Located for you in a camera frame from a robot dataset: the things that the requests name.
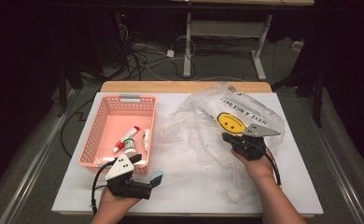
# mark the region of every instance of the wooden table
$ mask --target wooden table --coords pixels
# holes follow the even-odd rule
[[[150,199],[142,200],[132,207],[129,210],[129,216],[261,217],[262,210],[257,194],[249,194],[239,203],[231,203],[227,190],[233,180],[228,170],[224,170],[220,166],[212,166],[210,170],[205,170],[205,173],[201,170],[192,171],[191,165],[195,164],[195,161],[192,160],[194,151],[187,150],[182,153],[180,151],[164,151],[167,147],[160,143],[159,129],[170,114],[176,112],[178,107],[191,96],[192,92],[209,87],[214,83],[198,81],[116,81],[104,83],[101,92],[97,94],[93,102],[91,112],[51,210],[67,215],[91,214],[89,204],[94,173],[89,172],[86,167],[79,166],[77,160],[88,137],[102,97],[128,92],[153,94],[157,97],[156,125],[153,132],[149,171],[162,170],[164,173],[161,184],[152,190]],[[279,148],[282,153],[275,155],[283,181],[283,191],[302,216],[312,217],[323,214],[313,183],[293,139],[276,93],[272,93],[270,86],[262,82],[231,82],[230,84],[238,91],[250,92],[252,97],[283,118],[285,134],[283,143]],[[175,173],[171,171],[174,170],[171,167],[176,165],[180,167],[177,169],[180,169],[181,176],[175,176]],[[105,183],[103,178],[100,179],[101,181],[97,183],[98,186]],[[100,197],[101,190],[99,189],[95,192],[97,202]]]
[[[101,91],[118,92],[195,92],[213,85],[210,81],[108,81]],[[229,82],[242,92],[272,92],[267,82]]]

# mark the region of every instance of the white table surface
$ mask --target white table surface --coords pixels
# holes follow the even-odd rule
[[[93,102],[86,125],[77,143],[73,157],[65,173],[59,189],[53,212],[62,214],[90,214],[91,185],[95,174],[87,168],[78,165],[77,160],[89,134],[90,126],[95,117],[95,110],[104,95],[118,94],[117,92],[100,92]],[[155,118],[155,131],[170,114],[176,112],[178,107],[191,93],[144,93],[157,97]],[[249,93],[252,97],[275,111],[285,122],[285,135],[279,151],[275,155],[283,183],[283,192],[303,216],[323,214],[313,183],[301,158],[291,130],[287,124],[285,114],[279,103],[276,93]],[[142,200],[130,209],[129,215],[141,216],[260,216],[262,214],[258,194],[252,193],[244,196],[238,203],[232,203],[226,191],[232,181],[231,175],[223,170],[212,167],[209,175],[196,175],[188,168],[189,160],[194,152],[184,152],[178,155],[167,155],[167,151],[159,148],[158,139],[153,135],[151,158],[149,160],[150,172],[162,171],[164,176],[159,186],[152,190],[149,200]],[[177,156],[177,160],[167,160]],[[180,167],[180,174],[168,174],[167,167]],[[203,181],[197,178],[208,176]],[[100,175],[97,186],[105,183],[104,176]],[[100,201],[101,189],[96,190],[95,198]]]

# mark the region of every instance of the small bottle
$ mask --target small bottle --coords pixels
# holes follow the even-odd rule
[[[124,140],[123,145],[124,153],[127,155],[127,157],[130,158],[131,156],[134,156],[136,154],[135,143],[132,138],[127,138],[126,140]]]
[[[150,139],[150,129],[145,129],[144,131],[144,147],[145,151],[149,150],[149,139]]]

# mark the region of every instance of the metal rail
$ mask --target metal rail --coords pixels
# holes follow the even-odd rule
[[[33,189],[36,180],[39,178],[40,172],[42,171],[43,166],[45,165],[46,160],[49,157],[51,145],[53,143],[54,138],[57,133],[63,126],[66,121],[66,118],[69,116],[71,112],[71,108],[76,101],[80,91],[72,90],[68,96],[68,107],[65,109],[63,115],[60,118],[57,118],[51,133],[49,134],[48,139],[39,149],[37,154],[35,155],[30,167],[25,173],[24,178],[22,179],[19,187],[16,190],[13,198],[10,200],[7,209],[0,219],[0,223],[15,223],[19,217],[19,214],[22,208],[25,205],[28,196]]]
[[[351,185],[350,181],[348,180],[348,177],[345,175],[344,170],[340,165],[339,160],[337,159],[337,156],[333,152],[333,149],[328,141],[328,138],[325,136],[322,129],[316,126],[316,123],[311,116],[312,111],[309,103],[307,102],[307,99],[301,98],[301,104],[303,110],[307,114],[308,120],[310,120],[313,128],[316,131],[317,136],[319,137],[319,141],[322,144],[321,149],[324,154],[325,160],[329,165],[329,169],[332,172],[336,180],[336,183],[339,186],[340,192],[342,193],[345,202],[348,208],[350,209],[352,216],[354,217],[355,222],[359,224],[364,224],[364,209],[359,201],[359,198],[357,196],[354,187]]]

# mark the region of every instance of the desk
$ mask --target desk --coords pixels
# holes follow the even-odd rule
[[[214,82],[106,82],[101,94],[113,92],[139,92],[151,93],[157,96],[157,113],[155,121],[155,131],[161,127],[165,119],[176,112],[178,106],[191,95],[191,92],[203,89]],[[239,82],[231,83],[235,89],[250,93],[251,96],[264,103],[274,110],[283,119],[285,115],[275,93],[267,83],[249,83]],[[99,100],[94,101],[93,108],[99,104]],[[78,156],[81,152],[84,141],[87,137],[91,126],[94,113],[90,112],[88,121],[77,143],[77,148],[69,163],[63,183],[57,194],[52,211],[62,214],[90,214],[89,207],[91,201],[91,184],[95,176],[85,167],[77,164]],[[319,200],[316,197],[315,190],[307,173],[307,169],[301,158],[301,154],[296,146],[291,131],[285,120],[285,135],[279,153],[276,155],[278,167],[280,169],[283,181],[284,193],[292,201],[298,212],[303,216],[313,216],[323,214]],[[151,159],[149,161],[149,170],[163,170],[164,178],[162,183],[152,190],[149,200],[142,200],[130,211],[131,216],[189,216],[189,217],[246,217],[260,216],[261,206],[257,194],[252,194],[244,198],[239,203],[230,203],[226,191],[225,183],[230,181],[230,175],[223,173],[212,173],[218,175],[216,182],[214,178],[208,178],[208,181],[202,183],[182,181],[173,183],[167,174],[167,164],[164,158],[169,155],[156,147],[156,135],[153,135]],[[184,156],[178,155],[177,162],[184,162]],[[184,164],[180,164],[183,180],[189,179],[188,169],[183,169]],[[95,198],[100,199],[101,191],[97,190]]]
[[[285,6],[312,6],[314,0],[190,0],[189,4],[210,3],[210,4],[245,4],[245,5],[285,5]],[[186,51],[184,61],[184,77],[190,77],[191,63],[191,36],[192,35],[217,35],[217,36],[238,36],[238,37],[258,37],[259,42],[256,50],[251,51],[253,63],[255,65],[258,78],[266,80],[263,66],[260,62],[260,53],[266,40],[273,15],[267,15],[265,22],[241,22],[241,21],[196,21],[188,13],[186,31]]]

